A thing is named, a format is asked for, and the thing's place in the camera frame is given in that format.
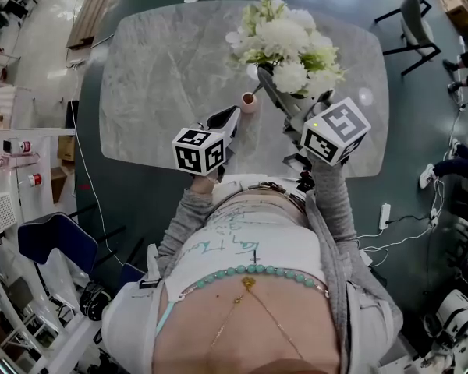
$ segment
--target table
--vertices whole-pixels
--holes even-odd
[[[102,153],[111,159],[175,168],[172,140],[213,111],[241,104],[257,81],[232,63],[225,35],[241,23],[249,2],[170,5],[123,19],[115,32],[101,86]],[[378,39],[366,30],[312,13],[317,28],[339,48],[346,81],[336,101],[350,96],[371,131],[346,165],[346,175],[377,175],[388,134],[388,84]],[[296,152],[282,134],[284,114],[261,90],[261,109],[243,115],[227,173],[295,177],[282,163]]]

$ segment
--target white sneaker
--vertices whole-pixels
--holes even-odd
[[[423,173],[420,175],[420,188],[425,189],[432,181],[437,178],[434,173],[434,165],[428,164]]]
[[[461,144],[457,138],[453,138],[451,140],[451,150],[449,151],[448,158],[454,159],[456,156],[456,150],[458,149],[458,145]]]

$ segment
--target wooden furniture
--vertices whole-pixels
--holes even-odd
[[[85,0],[69,35],[67,48],[83,48],[92,44],[108,1]]]

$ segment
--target gray cardigan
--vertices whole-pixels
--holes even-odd
[[[373,372],[402,328],[402,313],[360,256],[342,166],[310,159],[316,185],[314,192],[307,193],[306,211],[321,244],[322,270],[341,343],[341,372]],[[212,210],[211,195],[184,192],[158,248],[163,277],[172,272],[177,252],[204,226]]]

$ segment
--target white box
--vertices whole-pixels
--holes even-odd
[[[366,117],[347,97],[305,122],[300,145],[336,165],[359,146],[370,129]]]
[[[222,133],[183,128],[172,145],[175,167],[180,171],[206,176],[225,162]]]

